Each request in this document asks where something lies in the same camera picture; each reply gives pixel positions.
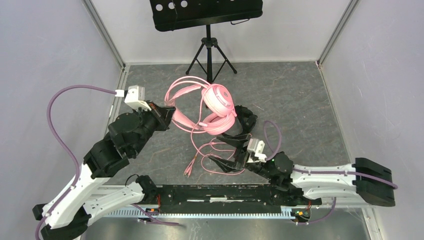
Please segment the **pink headphones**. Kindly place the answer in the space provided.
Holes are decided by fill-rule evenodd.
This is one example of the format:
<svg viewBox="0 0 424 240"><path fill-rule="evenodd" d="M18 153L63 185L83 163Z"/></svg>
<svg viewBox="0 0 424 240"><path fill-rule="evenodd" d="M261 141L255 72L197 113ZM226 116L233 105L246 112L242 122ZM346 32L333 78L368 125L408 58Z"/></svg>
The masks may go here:
<svg viewBox="0 0 424 240"><path fill-rule="evenodd" d="M197 90L201 90L198 121L192 121L175 108L172 123L193 134L217 136L229 130L235 124L238 114L230 91L222 84L209 83L198 76L183 76L169 86L164 103L167 107L177 107L179 97Z"/></svg>

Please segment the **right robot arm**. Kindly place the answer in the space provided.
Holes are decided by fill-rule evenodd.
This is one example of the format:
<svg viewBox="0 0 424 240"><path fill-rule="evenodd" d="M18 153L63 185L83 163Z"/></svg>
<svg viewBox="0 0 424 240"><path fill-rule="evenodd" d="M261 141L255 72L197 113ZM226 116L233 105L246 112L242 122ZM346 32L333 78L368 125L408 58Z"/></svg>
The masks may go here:
<svg viewBox="0 0 424 240"><path fill-rule="evenodd" d="M357 157L353 163L336 166L295 164L278 149L273 156L264 154L265 141L249 135L218 137L235 148L234 159L210 157L224 173L248 170L268 180L295 204L322 198L360 198L372 206L394 207L392 171L368 158Z"/></svg>

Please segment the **black headphones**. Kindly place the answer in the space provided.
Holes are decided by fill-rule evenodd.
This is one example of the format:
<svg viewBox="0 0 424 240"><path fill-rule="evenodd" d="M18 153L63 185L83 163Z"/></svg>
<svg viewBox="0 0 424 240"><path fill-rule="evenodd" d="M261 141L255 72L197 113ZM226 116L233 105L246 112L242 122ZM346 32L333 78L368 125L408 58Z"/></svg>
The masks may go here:
<svg viewBox="0 0 424 240"><path fill-rule="evenodd" d="M235 113L237 114L236 119L241 126L241 132L236 135L230 135L224 132L221 134L223 137L229 138L248 135L252 132L257 123L258 116L254 114L249 108L242 105L236 105L234 109Z"/></svg>

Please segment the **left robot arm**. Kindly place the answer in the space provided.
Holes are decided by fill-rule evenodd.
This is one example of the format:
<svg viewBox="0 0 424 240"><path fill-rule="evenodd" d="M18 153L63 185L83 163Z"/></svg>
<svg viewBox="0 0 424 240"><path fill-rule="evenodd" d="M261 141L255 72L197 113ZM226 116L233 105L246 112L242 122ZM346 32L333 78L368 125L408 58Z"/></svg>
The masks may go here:
<svg viewBox="0 0 424 240"><path fill-rule="evenodd" d="M144 101L133 112L121 114L109 125L104 138L86 154L68 186L49 203L33 208L38 220L35 238L73 240L106 214L142 201L153 203L158 194L148 176L139 176L123 189L95 200L89 197L126 167L130 159L136 158L154 132L166 131L172 122L195 127L175 106L160 107L152 101Z"/></svg>

